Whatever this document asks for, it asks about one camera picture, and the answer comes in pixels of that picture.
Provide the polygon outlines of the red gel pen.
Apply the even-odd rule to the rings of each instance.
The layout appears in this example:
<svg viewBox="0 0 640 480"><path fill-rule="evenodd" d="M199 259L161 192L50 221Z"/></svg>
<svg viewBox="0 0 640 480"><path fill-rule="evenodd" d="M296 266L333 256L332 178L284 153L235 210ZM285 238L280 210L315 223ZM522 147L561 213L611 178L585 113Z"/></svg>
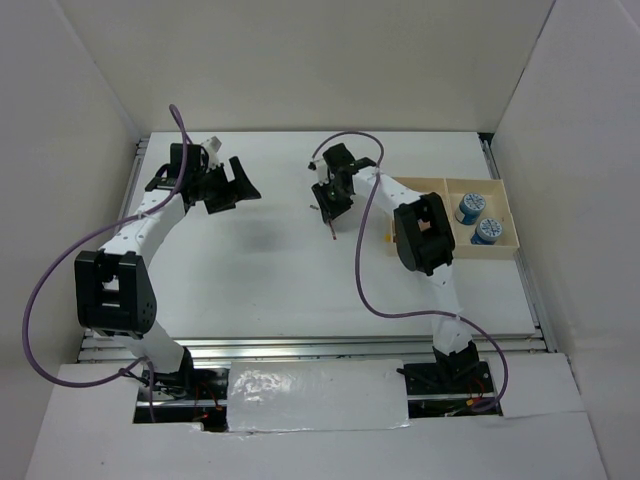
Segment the red gel pen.
<svg viewBox="0 0 640 480"><path fill-rule="evenodd" d="M327 224L328 224L328 227L329 227L329 230L330 230L330 233L331 233L332 239L333 239L334 241L336 241L336 240L337 240L337 234L336 234L336 231L335 231L335 229L334 229L334 227L333 227L332 223L329 221L329 222L327 222Z"/></svg>

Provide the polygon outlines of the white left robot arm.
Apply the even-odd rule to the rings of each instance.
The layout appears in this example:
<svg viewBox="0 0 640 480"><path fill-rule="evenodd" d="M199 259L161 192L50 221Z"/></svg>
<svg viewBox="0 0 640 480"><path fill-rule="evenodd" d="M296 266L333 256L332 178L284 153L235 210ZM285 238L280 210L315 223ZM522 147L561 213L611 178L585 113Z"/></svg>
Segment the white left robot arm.
<svg viewBox="0 0 640 480"><path fill-rule="evenodd" d="M198 376L188 349L160 325L148 268L167 235L196 204L215 214L260 198L238 158L219 161L220 146L217 137L172 144L169 162L146 185L132 220L99 250L82 251L74 261L80 325L113 338L135 357L148 358L155 383L176 399L193 394Z"/></svg>

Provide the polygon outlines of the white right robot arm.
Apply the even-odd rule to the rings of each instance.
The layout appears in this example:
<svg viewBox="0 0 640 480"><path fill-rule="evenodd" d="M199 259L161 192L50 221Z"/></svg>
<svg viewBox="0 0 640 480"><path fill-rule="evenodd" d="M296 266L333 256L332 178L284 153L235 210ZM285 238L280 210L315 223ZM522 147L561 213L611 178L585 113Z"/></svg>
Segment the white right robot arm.
<svg viewBox="0 0 640 480"><path fill-rule="evenodd" d="M320 159L312 159L308 168L317 174L311 190L325 224L346 213L356 197L367 200L355 254L356 288L362 303L381 318L429 317L438 384L448 392L460 391L477 374L480 359L472 338L476 328L459 315L452 278L455 239L441 196L406 187L384 174L372 159L355 158L343 143L328 148ZM425 275L431 283L434 309L383 313L366 300L360 260L368 213L373 206L392 217L397 256L405 269Z"/></svg>

